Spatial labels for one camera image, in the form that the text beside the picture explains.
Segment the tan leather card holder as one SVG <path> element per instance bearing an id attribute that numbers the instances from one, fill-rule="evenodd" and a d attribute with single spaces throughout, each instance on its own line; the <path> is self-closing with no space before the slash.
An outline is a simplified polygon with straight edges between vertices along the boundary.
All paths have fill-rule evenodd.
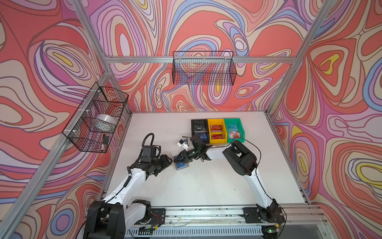
<path id="1" fill-rule="evenodd" d="M 179 163 L 179 162 L 175 162 L 175 156 L 170 152 L 170 155 L 171 155 L 171 158 L 173 160 L 173 164 L 174 164 L 174 167 L 176 170 L 182 170 L 182 169 L 186 169 L 188 168 L 190 165 L 189 163 Z"/>

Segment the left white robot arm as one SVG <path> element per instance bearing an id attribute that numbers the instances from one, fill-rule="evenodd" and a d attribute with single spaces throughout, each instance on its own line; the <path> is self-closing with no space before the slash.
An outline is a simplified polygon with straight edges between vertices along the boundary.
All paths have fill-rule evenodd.
<path id="1" fill-rule="evenodd" d="M 172 164 L 172 159 L 161 153 L 161 146 L 154 144 L 154 138 L 154 133 L 145 136 L 125 179 L 103 200 L 91 204 L 83 223 L 83 239 L 123 239 L 135 223 L 151 221 L 149 201 L 129 202 L 149 176 L 157 176 Z"/>

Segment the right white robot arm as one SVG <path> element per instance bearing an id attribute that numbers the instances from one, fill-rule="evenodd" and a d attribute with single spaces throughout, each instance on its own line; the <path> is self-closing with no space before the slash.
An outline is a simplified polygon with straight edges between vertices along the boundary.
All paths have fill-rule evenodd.
<path id="1" fill-rule="evenodd" d="M 255 215 L 256 218 L 248 216 L 249 221 L 259 220 L 264 223 L 277 222 L 285 223 L 286 215 L 276 199 L 270 196 L 268 190 L 263 185 L 263 181 L 258 169 L 260 157 L 257 157 L 248 149 L 238 137 L 227 144 L 221 146 L 206 145 L 199 135 L 190 137 L 193 149 L 188 149 L 187 141 L 179 141 L 178 146 L 183 147 L 174 158 L 174 163 L 187 164 L 194 160 L 211 161 L 216 159 L 226 159 L 233 170 L 243 176 L 252 193 L 256 198 Z"/>

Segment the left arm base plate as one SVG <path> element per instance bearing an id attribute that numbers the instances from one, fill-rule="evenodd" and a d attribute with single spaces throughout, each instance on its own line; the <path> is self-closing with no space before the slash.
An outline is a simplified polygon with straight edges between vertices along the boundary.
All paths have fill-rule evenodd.
<path id="1" fill-rule="evenodd" d="M 137 224 L 140 225 L 162 225 L 165 223 L 166 209 L 165 208 L 154 208 L 151 209 L 148 214 L 148 218 L 144 218 L 138 221 Z"/>

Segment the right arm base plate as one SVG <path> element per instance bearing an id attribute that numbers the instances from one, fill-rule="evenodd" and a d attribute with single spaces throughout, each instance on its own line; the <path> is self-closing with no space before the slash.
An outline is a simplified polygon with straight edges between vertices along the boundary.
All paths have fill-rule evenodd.
<path id="1" fill-rule="evenodd" d="M 266 223 L 266 224 L 282 224 L 286 221 L 285 213 L 280 207 L 274 212 L 268 212 L 266 209 L 257 207 L 244 207 L 241 215 L 248 224 Z"/>

